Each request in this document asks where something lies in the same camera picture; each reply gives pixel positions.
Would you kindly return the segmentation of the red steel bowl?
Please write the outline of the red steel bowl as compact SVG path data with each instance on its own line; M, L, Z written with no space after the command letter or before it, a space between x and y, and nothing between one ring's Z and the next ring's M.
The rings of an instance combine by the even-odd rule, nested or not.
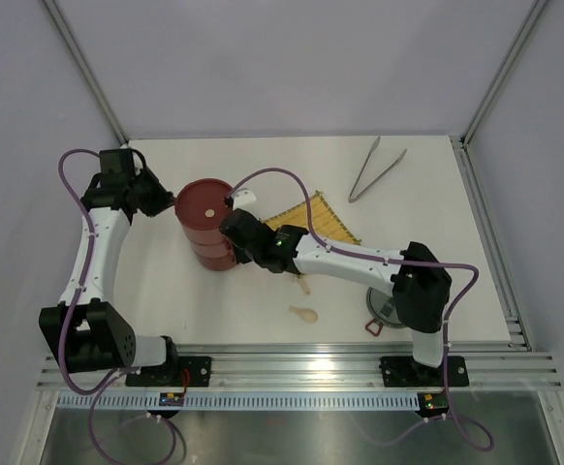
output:
M233 246L226 239L222 239L218 243L204 244L190 240L192 251L200 257L208 259L222 259L224 257L233 257L235 255Z
M232 255L219 258L196 255L196 258L202 266L212 271L227 271L236 266L235 258Z
M225 236L220 233L220 226L228 212L227 208L221 207L177 208L175 215L190 241L201 245L214 245L226 241Z

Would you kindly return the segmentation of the metal tongs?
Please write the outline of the metal tongs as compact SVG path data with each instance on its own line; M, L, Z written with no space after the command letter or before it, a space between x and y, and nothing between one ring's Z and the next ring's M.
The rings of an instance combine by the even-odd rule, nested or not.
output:
M391 147L382 143L382 137L378 136L363 159L349 192L348 203L355 203L363 198L404 160L407 152L406 147Z

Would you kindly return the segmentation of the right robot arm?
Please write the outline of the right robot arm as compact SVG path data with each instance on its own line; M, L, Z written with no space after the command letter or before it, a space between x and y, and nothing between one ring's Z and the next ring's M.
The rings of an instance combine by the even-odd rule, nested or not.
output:
M231 212L219 231L244 263L272 273L339 278L389 296L398 320L411 331L414 377L433 384L445 374L443 311L450 300L452 277L436 265L423 244L410 242L402 251L378 251L317 239L302 227L283 225L274 230L242 209Z

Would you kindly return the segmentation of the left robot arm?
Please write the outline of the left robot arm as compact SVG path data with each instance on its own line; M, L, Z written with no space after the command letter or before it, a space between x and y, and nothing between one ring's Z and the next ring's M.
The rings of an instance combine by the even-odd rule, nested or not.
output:
M134 217L168 210L174 195L135 148L93 152L99 163L85 192L78 195L65 173L73 156L58 161L60 180L81 214L81 236L72 274L57 304L45 307L39 327L63 380L76 393L91 395L73 379L76 373L103 371L103 382L118 373L144 386L168 386L180 376L181 362L169 336L140 336L114 308L114 284L125 238Z

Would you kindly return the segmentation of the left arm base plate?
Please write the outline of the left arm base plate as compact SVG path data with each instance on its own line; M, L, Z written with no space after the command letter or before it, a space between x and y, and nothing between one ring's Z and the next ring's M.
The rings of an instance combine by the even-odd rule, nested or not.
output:
M139 374L129 374L130 388L207 388L211 376L210 356L179 356L159 366L144 367Z

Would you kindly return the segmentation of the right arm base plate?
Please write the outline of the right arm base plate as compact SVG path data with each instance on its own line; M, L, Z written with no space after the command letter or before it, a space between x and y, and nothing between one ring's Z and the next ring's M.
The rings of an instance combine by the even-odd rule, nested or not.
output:
M383 356L380 358L385 388L443 388L444 367L429 367L414 361L411 356ZM466 360L463 356L447 357L447 379L450 388L470 386Z

